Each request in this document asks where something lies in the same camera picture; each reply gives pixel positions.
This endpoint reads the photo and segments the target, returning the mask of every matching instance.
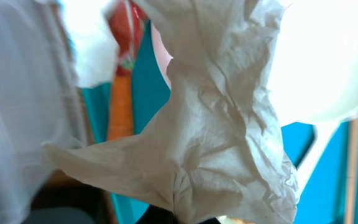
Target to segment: orange object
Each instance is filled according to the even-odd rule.
[[[109,20],[110,29],[120,46],[120,52],[119,65],[111,88],[108,140],[134,134],[132,69],[143,37],[145,20],[145,14],[128,0],[117,3]]]

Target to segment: black object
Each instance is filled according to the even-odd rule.
[[[168,210],[150,205],[136,224],[179,224],[174,214]],[[220,224],[216,218],[200,224]]]

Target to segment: crumpled paper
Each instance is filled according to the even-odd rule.
[[[170,210],[181,223],[220,215],[292,223],[296,170],[266,89],[282,7],[135,2],[173,56],[168,103],[139,135],[79,150],[47,146],[52,160],[86,184]]]

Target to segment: clear plastic container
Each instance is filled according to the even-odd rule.
[[[59,26],[41,1],[0,1],[0,224],[19,224],[52,173],[43,144],[86,145]]]

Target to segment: plastic bin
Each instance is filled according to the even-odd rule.
[[[0,1],[0,224],[19,224],[51,174],[42,145],[86,145],[68,57],[49,7]]]
[[[146,28],[132,76],[134,129],[137,134],[168,101],[170,95],[155,61],[150,24]],[[340,126],[314,170],[298,204],[296,224],[343,222],[348,126],[347,123]],[[106,132],[102,129],[93,131]],[[313,128],[308,124],[295,123],[283,127],[282,133],[285,151],[292,162],[298,165],[313,140]],[[112,200],[120,224],[134,224],[148,206],[122,195],[112,194]],[[355,223],[358,224],[358,183]]]

